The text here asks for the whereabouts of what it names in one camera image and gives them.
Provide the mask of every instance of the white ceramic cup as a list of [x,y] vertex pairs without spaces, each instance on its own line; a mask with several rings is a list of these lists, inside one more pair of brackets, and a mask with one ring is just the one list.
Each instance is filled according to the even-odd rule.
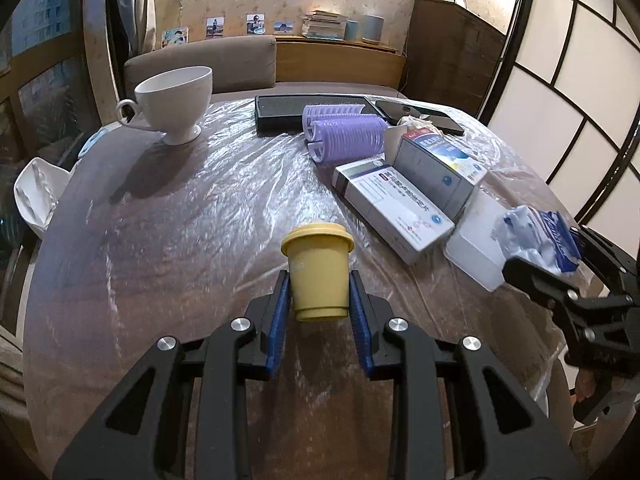
[[[184,144],[200,135],[196,122],[209,106],[213,77],[208,66],[187,66],[169,70],[144,80],[134,90],[136,101],[123,99],[116,105],[118,120],[123,126],[150,132],[164,132],[165,144]],[[126,123],[122,107],[129,105],[144,115],[149,126]]]

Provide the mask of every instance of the metal screw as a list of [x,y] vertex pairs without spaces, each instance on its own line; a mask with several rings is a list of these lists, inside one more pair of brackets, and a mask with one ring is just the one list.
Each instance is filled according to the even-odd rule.
[[480,347],[482,346],[482,343],[477,337],[468,335],[462,340],[462,346],[465,347],[467,350],[476,351],[480,349]]
[[234,329],[236,332],[244,332],[245,330],[249,330],[250,326],[251,326],[251,321],[249,321],[245,317],[236,317],[231,322],[231,328]]
[[389,328],[394,332],[404,332],[409,328],[409,324],[401,317],[395,317],[389,320]]
[[175,346],[175,337],[166,335],[158,339],[158,348],[161,350],[171,350]]

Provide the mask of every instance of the yellow cup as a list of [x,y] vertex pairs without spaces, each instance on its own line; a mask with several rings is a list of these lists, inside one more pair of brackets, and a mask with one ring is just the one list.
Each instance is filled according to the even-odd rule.
[[285,236],[280,250],[289,259],[296,319],[331,321],[347,317],[353,237],[346,229],[325,222],[296,227]]

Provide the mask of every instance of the sofa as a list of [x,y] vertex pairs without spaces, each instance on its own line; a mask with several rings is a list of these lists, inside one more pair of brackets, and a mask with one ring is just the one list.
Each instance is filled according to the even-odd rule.
[[211,102],[267,94],[374,94],[404,97],[398,90],[369,84],[334,82],[277,82],[276,39],[273,36],[235,36],[171,46],[129,59],[124,65],[127,97],[136,85],[167,70],[210,66]]

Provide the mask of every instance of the blue and white plastic packet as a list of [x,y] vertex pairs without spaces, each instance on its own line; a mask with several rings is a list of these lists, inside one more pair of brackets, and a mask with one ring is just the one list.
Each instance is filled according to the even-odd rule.
[[506,259],[519,256],[556,276],[578,268],[580,250],[557,211],[510,209],[496,222],[493,238]]

